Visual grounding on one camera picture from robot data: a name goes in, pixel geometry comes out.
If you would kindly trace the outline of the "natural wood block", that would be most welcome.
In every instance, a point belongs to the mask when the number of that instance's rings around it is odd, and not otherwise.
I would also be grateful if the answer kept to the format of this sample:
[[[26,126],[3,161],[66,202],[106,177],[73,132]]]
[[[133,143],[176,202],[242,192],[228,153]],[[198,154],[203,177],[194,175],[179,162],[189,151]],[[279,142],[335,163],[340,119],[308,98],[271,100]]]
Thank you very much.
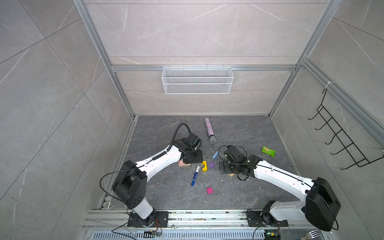
[[[189,166],[191,166],[191,164],[180,165],[179,162],[178,162],[178,166],[179,166],[179,167],[189,167]]]

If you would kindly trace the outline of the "light blue block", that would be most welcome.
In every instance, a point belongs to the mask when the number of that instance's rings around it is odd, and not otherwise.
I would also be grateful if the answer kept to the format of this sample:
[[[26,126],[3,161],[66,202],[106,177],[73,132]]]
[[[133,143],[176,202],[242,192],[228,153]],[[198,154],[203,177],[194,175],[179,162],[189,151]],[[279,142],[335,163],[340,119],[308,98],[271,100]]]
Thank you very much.
[[[218,153],[218,151],[216,151],[215,154],[212,157],[212,160],[215,161],[218,156],[219,156],[219,153]]]

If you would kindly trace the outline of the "yellow arch block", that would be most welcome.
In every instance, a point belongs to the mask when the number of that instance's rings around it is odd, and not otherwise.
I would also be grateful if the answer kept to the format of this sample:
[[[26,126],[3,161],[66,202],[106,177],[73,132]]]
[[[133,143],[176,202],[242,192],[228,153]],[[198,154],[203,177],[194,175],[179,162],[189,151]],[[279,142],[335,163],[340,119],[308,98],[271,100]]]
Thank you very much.
[[[206,172],[206,171],[208,170],[207,162],[206,162],[206,161],[203,161],[203,162],[202,162],[202,165],[203,165],[203,167],[202,167],[202,171],[203,171],[203,172]]]

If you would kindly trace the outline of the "blue white marker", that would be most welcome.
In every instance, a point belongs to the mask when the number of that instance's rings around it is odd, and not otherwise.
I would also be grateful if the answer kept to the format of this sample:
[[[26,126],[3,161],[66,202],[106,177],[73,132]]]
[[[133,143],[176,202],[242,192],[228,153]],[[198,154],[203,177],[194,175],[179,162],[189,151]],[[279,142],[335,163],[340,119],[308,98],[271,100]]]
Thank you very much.
[[[194,176],[193,176],[193,179],[192,179],[192,182],[191,182],[191,186],[193,187],[196,183],[196,180],[197,180],[197,177],[198,177],[198,174],[199,174],[199,171],[200,171],[201,167],[200,166],[197,166],[196,168],[196,171],[194,173]]]

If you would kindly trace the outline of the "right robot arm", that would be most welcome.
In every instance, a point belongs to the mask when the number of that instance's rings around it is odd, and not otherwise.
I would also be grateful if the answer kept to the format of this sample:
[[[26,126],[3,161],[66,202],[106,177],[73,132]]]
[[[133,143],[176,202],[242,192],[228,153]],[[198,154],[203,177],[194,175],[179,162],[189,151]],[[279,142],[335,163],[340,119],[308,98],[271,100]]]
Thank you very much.
[[[341,203],[327,180],[312,180],[292,174],[258,156],[242,153],[238,146],[229,145],[218,156],[221,159],[221,174],[236,174],[238,178],[244,175],[243,181],[257,178],[297,198],[297,201],[290,202],[269,201],[259,215],[263,226],[272,227],[284,221],[298,221],[308,222],[325,232],[339,229],[337,215]]]

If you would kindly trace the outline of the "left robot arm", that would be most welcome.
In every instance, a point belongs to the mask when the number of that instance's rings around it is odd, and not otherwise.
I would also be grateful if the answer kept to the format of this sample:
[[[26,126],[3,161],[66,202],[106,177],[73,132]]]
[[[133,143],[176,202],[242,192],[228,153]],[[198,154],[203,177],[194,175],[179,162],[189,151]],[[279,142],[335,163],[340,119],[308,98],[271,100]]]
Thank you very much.
[[[201,139],[195,134],[173,140],[159,153],[136,163],[123,163],[113,186],[113,193],[142,220],[152,221],[156,210],[146,199],[147,183],[157,173],[171,164],[183,160],[185,163],[201,163],[203,152]]]

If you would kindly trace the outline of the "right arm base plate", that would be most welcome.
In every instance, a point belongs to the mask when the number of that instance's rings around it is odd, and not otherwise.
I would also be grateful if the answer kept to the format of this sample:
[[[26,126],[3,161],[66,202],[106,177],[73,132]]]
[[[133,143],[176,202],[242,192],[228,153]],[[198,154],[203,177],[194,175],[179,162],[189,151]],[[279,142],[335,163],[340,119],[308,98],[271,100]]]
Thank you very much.
[[[277,221],[269,214],[263,214],[262,211],[247,210],[245,212],[249,227],[288,227],[288,221]]]

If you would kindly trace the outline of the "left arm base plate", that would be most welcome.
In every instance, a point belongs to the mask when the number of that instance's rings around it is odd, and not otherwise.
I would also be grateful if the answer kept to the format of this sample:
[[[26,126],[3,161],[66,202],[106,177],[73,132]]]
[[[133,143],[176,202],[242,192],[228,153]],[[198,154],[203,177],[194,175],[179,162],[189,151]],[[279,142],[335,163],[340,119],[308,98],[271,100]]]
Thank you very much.
[[[146,219],[142,219],[137,213],[131,213],[127,227],[136,228],[156,228],[167,227],[169,221],[169,212],[153,211]]]

